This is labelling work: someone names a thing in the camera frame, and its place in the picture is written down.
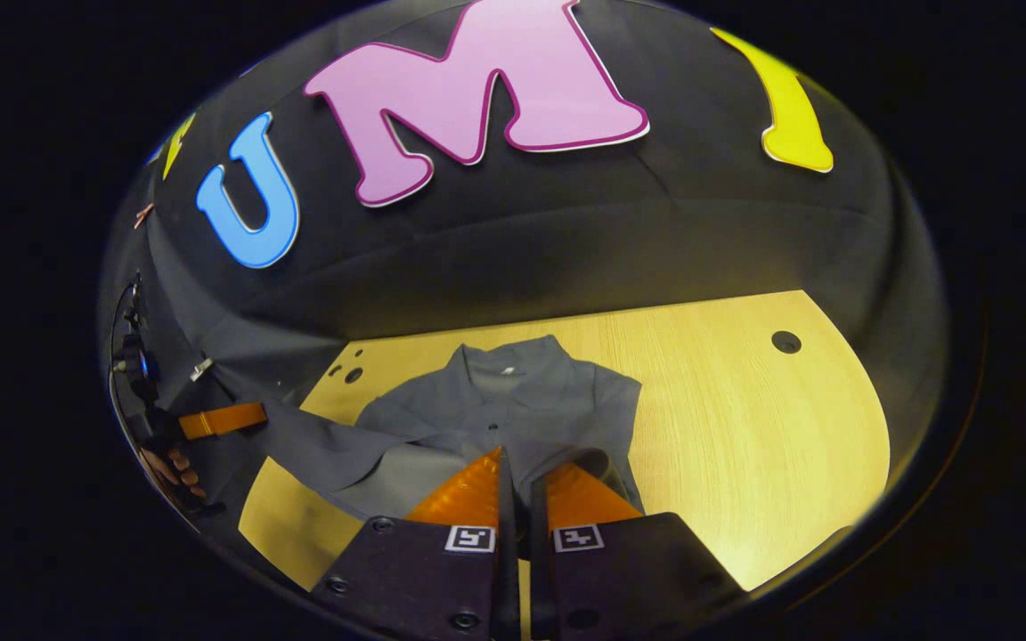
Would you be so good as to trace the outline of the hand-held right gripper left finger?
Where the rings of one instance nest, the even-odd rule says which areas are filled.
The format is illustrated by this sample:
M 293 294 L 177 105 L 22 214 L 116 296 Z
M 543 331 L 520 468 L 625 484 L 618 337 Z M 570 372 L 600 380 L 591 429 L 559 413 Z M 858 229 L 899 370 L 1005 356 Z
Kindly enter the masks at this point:
M 311 597 L 370 640 L 517 640 L 517 539 L 508 456 L 495 448 L 406 518 L 368 519 Z

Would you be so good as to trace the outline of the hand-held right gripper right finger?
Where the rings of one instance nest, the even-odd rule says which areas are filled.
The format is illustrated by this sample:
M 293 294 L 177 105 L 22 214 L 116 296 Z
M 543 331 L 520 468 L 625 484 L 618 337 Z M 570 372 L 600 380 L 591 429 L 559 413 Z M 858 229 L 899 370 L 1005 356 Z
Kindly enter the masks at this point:
M 544 640 L 684 640 L 745 603 L 679 515 L 643 515 L 574 463 L 532 484 L 530 568 Z

